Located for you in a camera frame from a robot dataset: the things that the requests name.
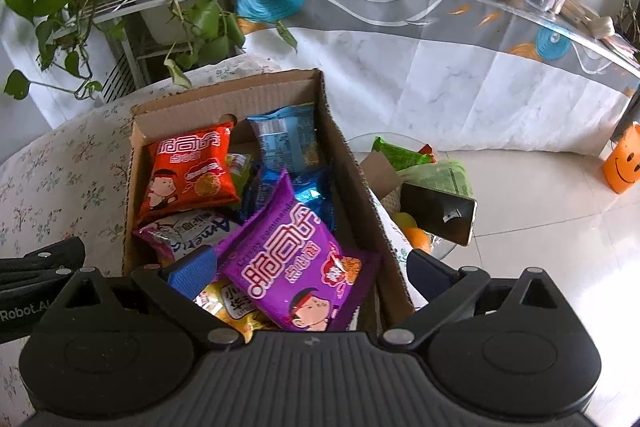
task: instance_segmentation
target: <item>red snack bag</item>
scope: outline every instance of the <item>red snack bag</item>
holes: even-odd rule
[[[232,127],[216,124],[158,142],[139,225],[183,210],[238,203],[225,162]]]

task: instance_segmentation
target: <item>white tile floor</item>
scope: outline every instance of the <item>white tile floor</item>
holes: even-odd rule
[[[605,158],[610,149],[605,150]],[[475,240],[445,262],[517,277],[541,266],[560,287],[602,357],[588,408],[601,427],[640,417],[640,184],[619,196],[596,157],[516,151],[449,152],[478,200]]]

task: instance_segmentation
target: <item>black phone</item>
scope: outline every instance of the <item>black phone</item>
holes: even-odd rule
[[[478,202],[434,188],[403,183],[400,209],[425,232],[466,247],[471,242]]]

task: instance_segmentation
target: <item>orange fruit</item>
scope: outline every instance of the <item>orange fruit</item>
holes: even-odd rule
[[[429,253],[431,251],[431,239],[429,234],[423,229],[414,229],[413,227],[401,229],[404,233],[404,237],[409,241],[409,244],[414,248],[420,248],[420,250]]]

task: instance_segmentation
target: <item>blue snack bag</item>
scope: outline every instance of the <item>blue snack bag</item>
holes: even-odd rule
[[[289,105],[247,120],[260,142],[262,163],[267,168],[295,174],[318,167],[313,103]]]
[[[260,168],[254,179],[252,200],[242,199],[243,220],[253,216],[268,203],[279,179],[279,172],[265,166]],[[331,195],[331,169],[329,167],[314,169],[292,176],[290,179],[295,198],[316,213],[326,227],[333,232],[335,213]]]

